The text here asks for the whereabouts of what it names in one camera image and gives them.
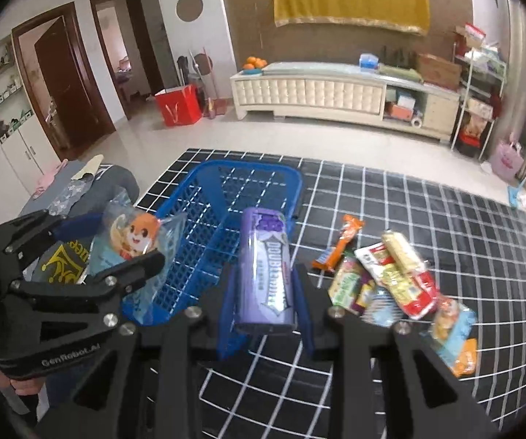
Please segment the doorway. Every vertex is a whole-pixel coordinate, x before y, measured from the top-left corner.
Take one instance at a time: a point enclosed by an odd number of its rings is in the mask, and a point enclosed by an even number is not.
[[[60,159],[77,159],[115,130],[90,69],[74,3],[25,21],[11,34],[25,90]]]
[[[127,119],[164,88],[141,0],[90,0],[104,60]]]

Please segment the purple gum container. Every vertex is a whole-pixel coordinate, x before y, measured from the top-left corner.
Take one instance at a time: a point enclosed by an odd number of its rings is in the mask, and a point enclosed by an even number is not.
[[[243,212],[237,287],[238,331],[277,334],[295,328],[289,242],[280,212],[265,208]]]

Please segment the pile of oranges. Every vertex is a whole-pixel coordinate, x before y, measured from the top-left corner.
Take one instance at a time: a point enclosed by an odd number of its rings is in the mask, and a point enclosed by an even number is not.
[[[267,61],[250,56],[247,58],[247,62],[243,64],[243,69],[263,69],[265,66],[267,66]]]

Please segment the tape roll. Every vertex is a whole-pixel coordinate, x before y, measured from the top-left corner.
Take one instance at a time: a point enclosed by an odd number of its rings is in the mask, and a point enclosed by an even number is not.
[[[411,119],[411,127],[414,127],[414,128],[422,128],[422,118],[421,117],[414,117],[413,119]]]

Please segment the orange candy wrapper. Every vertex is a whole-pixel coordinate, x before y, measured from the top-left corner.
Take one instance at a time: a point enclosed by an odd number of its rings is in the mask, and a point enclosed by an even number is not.
[[[342,219],[344,224],[338,243],[334,247],[326,249],[319,258],[312,261],[312,267],[334,272],[334,269],[344,254],[347,244],[358,234],[364,225],[363,221],[352,215],[344,215]]]
[[[464,342],[460,356],[451,368],[455,377],[472,375],[477,368],[477,339],[470,338]]]

